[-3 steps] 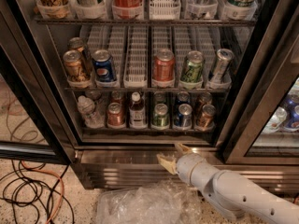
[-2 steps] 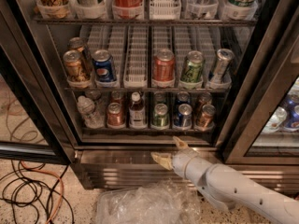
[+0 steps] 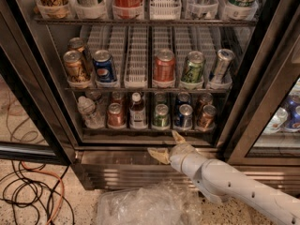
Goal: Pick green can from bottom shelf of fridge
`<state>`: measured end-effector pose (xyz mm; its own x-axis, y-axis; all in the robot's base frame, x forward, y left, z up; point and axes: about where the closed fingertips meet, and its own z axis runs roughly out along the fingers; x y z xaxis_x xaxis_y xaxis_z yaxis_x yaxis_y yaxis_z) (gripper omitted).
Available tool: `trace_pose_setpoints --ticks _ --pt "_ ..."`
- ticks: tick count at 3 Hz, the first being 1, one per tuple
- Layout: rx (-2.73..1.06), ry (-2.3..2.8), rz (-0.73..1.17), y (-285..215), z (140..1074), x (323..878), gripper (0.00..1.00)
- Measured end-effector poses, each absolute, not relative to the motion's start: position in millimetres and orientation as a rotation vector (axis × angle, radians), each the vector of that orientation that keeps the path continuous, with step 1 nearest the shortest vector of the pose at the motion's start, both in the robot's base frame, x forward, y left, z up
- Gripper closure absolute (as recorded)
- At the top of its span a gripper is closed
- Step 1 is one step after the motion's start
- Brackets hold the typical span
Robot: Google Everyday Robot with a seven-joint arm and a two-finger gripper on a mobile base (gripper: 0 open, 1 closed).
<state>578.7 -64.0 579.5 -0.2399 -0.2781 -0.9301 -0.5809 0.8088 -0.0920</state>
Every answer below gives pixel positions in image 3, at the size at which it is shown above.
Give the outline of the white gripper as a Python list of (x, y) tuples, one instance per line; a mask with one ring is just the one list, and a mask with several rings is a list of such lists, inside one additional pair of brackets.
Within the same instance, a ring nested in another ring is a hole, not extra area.
[(177, 145), (171, 149), (170, 158), (167, 148), (148, 148), (149, 155), (162, 164), (171, 162), (171, 166), (178, 172), (187, 177), (194, 177), (207, 158), (198, 153), (192, 145), (185, 143), (185, 138), (176, 130), (172, 131), (172, 136)]

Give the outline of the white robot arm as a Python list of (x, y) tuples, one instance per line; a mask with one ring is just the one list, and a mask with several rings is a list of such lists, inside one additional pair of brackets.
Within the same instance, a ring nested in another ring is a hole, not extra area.
[(177, 131), (173, 130), (172, 136), (173, 148), (148, 148), (148, 153), (186, 175), (211, 203), (225, 203), (234, 197), (277, 225), (300, 225), (298, 199), (253, 180), (228, 163), (201, 155)]

